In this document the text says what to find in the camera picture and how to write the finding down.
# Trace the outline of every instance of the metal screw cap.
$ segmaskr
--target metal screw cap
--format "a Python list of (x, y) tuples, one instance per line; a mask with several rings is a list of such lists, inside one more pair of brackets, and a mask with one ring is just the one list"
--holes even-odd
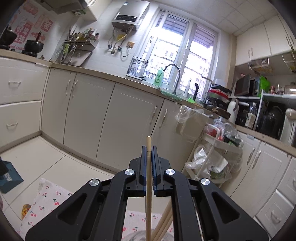
[(165, 173), (168, 174), (168, 175), (174, 175), (174, 174), (175, 174), (175, 170), (169, 168), (169, 169), (167, 169), (167, 170), (165, 171)]
[(201, 179), (200, 182), (201, 182), (203, 185), (209, 185), (209, 184), (210, 184), (210, 180), (207, 179), (207, 178), (203, 178), (203, 179)]
[(97, 186), (99, 184), (99, 180), (97, 180), (97, 179), (90, 180), (89, 184), (93, 187)]
[(133, 169), (126, 169), (125, 172), (124, 172), (126, 175), (130, 176), (132, 174), (135, 173), (135, 171)]

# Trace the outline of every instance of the faucet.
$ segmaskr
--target faucet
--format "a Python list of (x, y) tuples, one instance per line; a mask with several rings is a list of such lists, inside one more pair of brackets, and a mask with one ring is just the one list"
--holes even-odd
[(175, 89), (174, 89), (174, 91), (173, 91), (173, 95), (175, 95), (175, 94), (176, 94), (176, 91), (177, 91), (177, 88), (178, 88), (178, 85), (179, 85), (179, 82), (180, 82), (181, 71), (180, 71), (180, 69), (179, 69), (179, 67), (178, 67), (177, 65), (175, 65), (175, 64), (169, 64), (168, 66), (165, 67), (165, 69), (163, 70), (163, 72), (166, 71), (166, 69), (167, 69), (169, 66), (171, 66), (171, 65), (172, 65), (172, 66), (175, 66), (175, 67), (177, 68), (178, 72), (179, 72), (179, 77), (178, 77), (178, 80), (177, 80), (177, 82), (176, 82), (176, 84), (175, 84)]

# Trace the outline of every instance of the pink poster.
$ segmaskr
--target pink poster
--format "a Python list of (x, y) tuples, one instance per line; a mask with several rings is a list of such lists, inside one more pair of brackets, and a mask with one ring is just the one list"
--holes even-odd
[(12, 17), (9, 26), (17, 34), (10, 48), (23, 50), (27, 40), (35, 39), (41, 31), (40, 41), (45, 43), (46, 35), (55, 22), (55, 17), (33, 1), (26, 1)]

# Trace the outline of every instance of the range hood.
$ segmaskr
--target range hood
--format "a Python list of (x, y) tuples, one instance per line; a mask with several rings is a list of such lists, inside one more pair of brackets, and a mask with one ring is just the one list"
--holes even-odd
[(49, 11), (54, 11), (56, 14), (62, 14), (65, 12), (72, 12), (81, 9), (85, 9), (88, 4), (93, 1), (90, 0), (35, 0), (41, 6)]

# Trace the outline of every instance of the countertop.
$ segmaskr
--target countertop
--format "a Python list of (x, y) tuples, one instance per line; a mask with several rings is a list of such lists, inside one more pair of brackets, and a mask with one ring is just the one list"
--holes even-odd
[[(39, 58), (31, 57), (31, 56), (28, 56), (28, 55), (25, 55), (25, 54), (21, 54), (21, 53), (9, 51), (9, 50), (0, 49), (0, 56), (1, 57), (6, 57), (6, 58), (13, 58), (13, 59), (18, 59), (18, 60), (23, 60), (23, 61), (27, 61), (27, 62), (31, 62), (31, 63), (35, 63), (35, 64), (38, 63), (38, 64), (42, 64), (42, 65), (47, 66), (47, 67), (63, 69), (63, 70), (78, 72), (78, 73), (81, 73), (81, 74), (87, 74), (87, 75), (95, 76), (95, 77), (98, 77), (98, 78), (107, 79), (107, 80), (110, 80), (110, 81), (114, 81), (116, 83), (124, 84), (124, 85), (130, 86), (130, 87), (133, 87), (133, 88), (136, 88), (136, 89), (139, 89), (139, 90), (142, 90), (142, 91), (145, 91), (145, 92), (148, 92), (148, 93), (163, 97), (165, 99), (174, 101), (173, 99), (162, 95), (159, 89), (157, 89), (155, 86), (153, 86), (153, 85), (151, 85), (149, 83), (146, 83), (145, 81), (143, 81), (143, 83), (140, 83), (140, 82), (133, 81), (133, 80), (130, 80), (130, 79), (127, 79), (127, 78), (115, 76), (115, 75), (112, 75), (112, 74), (103, 73), (103, 72), (96, 71), (96, 70), (85, 69), (85, 68), (81, 68), (81, 67), (64, 65), (64, 64), (51, 63), (51, 62), (48, 62), (46, 60), (42, 60), (42, 59), (39, 59)], [(184, 99), (181, 102), (179, 102), (179, 104), (186, 105), (186, 106), (188, 106), (188, 107), (190, 107), (192, 109), (200, 109), (200, 108), (202, 108), (201, 106), (199, 106), (197, 104), (190, 103), (190, 102), (188, 102), (188, 101), (186, 101)], [(205, 110), (205, 109), (204, 109), (204, 112), (207, 115), (208, 114), (213, 114), (212, 112), (210, 112), (208, 110)], [(276, 147), (276, 148), (278, 148), (278, 149), (280, 149), (280, 150), (282, 150), (282, 151), (296, 157), (296, 148), (294, 148), (294, 147), (292, 147), (290, 145), (287, 145), (287, 144), (285, 144), (283, 142), (280, 142), (277, 139), (274, 139), (272, 137), (266, 136), (266, 135), (261, 134), (259, 132), (247, 129), (247, 128), (242, 127), (242, 126), (236, 126), (236, 128), (237, 128), (238, 131), (240, 131), (242, 133), (254, 136), (257, 139), (259, 139), (259, 140), (261, 140), (263, 142), (266, 142), (266, 143), (268, 143), (268, 144), (270, 144), (270, 145), (272, 145), (272, 146), (274, 146), (274, 147)]]

